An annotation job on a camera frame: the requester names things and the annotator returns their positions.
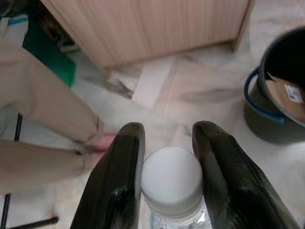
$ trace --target cardboard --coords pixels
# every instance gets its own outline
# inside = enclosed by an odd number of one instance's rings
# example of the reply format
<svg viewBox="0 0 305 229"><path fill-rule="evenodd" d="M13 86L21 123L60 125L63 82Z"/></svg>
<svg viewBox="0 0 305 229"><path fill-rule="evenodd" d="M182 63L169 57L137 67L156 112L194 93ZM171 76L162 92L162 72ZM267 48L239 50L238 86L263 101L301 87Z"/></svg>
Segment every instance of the cardboard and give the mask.
<svg viewBox="0 0 305 229"><path fill-rule="evenodd" d="M272 76L266 84L273 98L283 110L305 122L305 91L297 84Z"/></svg>

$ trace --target black bucket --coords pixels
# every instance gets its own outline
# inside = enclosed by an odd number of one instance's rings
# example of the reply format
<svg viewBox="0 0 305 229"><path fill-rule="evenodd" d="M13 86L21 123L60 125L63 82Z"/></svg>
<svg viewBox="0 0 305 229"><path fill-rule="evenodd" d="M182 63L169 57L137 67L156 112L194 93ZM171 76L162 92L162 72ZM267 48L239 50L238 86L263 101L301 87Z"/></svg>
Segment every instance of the black bucket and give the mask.
<svg viewBox="0 0 305 229"><path fill-rule="evenodd" d="M305 27L291 31L265 52L260 67L244 85L246 103L244 117L251 130L260 138L274 143L289 144L305 140L305 123L283 110L269 92L269 75L298 84L305 90ZM249 94L251 80L258 75Z"/></svg>

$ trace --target beige trouser leg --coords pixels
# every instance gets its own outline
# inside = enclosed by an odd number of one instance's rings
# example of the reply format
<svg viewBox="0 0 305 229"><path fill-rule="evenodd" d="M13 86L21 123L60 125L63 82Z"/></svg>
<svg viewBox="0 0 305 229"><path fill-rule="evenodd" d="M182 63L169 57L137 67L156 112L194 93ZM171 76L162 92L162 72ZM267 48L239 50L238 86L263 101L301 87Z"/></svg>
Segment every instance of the beige trouser leg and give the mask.
<svg viewBox="0 0 305 229"><path fill-rule="evenodd" d="M13 106L77 142L91 145L103 123L41 62L0 38L0 107ZM0 141L0 193L54 182L86 171L86 155Z"/></svg>

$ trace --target label sticker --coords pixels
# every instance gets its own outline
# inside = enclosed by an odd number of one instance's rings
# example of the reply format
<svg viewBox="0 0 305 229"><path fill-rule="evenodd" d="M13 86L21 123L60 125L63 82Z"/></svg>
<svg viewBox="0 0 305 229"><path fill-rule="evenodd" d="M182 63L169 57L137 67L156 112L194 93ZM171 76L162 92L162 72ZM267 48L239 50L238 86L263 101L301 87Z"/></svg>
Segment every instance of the label sticker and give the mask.
<svg viewBox="0 0 305 229"><path fill-rule="evenodd" d="M299 89L292 85L285 84L286 91L288 93L289 99L295 103L303 103L303 99Z"/></svg>

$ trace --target wooden drawer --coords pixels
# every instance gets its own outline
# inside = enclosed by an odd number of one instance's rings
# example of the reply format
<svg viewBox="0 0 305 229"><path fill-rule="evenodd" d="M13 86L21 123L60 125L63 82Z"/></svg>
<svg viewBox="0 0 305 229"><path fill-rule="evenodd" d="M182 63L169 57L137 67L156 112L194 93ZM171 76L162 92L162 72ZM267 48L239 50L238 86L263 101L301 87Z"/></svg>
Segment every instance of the wooden drawer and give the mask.
<svg viewBox="0 0 305 229"><path fill-rule="evenodd" d="M224 41L251 0L42 0L100 68Z"/></svg>

